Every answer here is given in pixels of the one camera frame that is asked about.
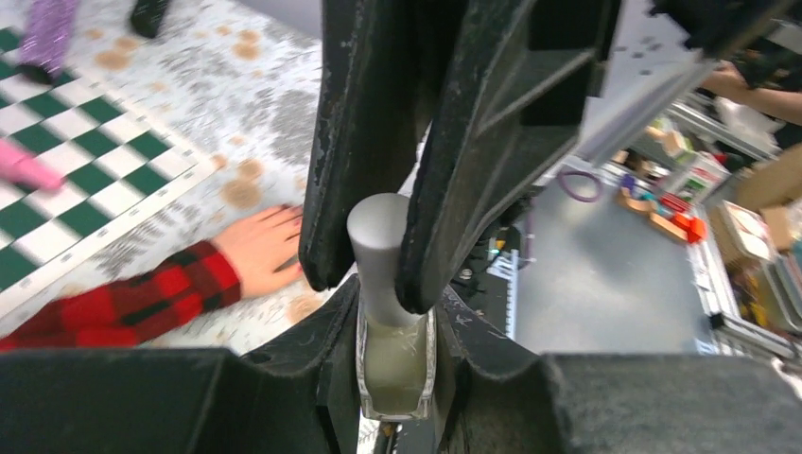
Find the white cap nail polish bottle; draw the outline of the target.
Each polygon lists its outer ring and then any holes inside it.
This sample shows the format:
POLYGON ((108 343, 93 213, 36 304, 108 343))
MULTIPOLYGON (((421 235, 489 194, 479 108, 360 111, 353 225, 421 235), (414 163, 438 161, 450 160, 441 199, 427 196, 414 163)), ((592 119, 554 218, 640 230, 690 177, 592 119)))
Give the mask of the white cap nail polish bottle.
POLYGON ((436 374, 431 315, 410 314, 396 296, 409 199, 372 195, 347 219, 359 281, 356 372, 362 413, 378 421, 429 417, 436 374))

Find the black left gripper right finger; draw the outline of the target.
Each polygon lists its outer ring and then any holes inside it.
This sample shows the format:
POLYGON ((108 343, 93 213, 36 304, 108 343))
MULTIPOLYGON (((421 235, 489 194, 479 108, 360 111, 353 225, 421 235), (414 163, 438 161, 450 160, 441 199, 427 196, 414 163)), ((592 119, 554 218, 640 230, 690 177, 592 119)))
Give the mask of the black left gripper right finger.
POLYGON ((436 308, 442 453, 797 453, 801 402, 754 359, 543 354, 451 289, 436 308))

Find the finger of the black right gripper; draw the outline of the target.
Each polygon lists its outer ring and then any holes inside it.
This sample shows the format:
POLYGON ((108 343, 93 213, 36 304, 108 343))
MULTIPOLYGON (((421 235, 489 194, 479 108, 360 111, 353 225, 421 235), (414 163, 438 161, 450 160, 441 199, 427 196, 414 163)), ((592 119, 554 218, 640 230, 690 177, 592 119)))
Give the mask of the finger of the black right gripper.
POLYGON ((351 209, 396 192, 440 101, 463 1, 325 1, 299 260, 316 290, 354 263, 351 209))
POLYGON ((579 137, 617 1, 471 1, 442 84, 395 288, 429 311, 485 228, 579 137))

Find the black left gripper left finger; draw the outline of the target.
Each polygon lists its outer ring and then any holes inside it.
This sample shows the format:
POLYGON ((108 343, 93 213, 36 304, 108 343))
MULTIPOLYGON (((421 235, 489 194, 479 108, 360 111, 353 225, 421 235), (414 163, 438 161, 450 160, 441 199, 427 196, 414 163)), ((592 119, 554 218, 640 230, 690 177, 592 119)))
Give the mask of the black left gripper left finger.
POLYGON ((1 357, 5 453, 353 453, 359 282, 238 356, 225 348, 1 357))

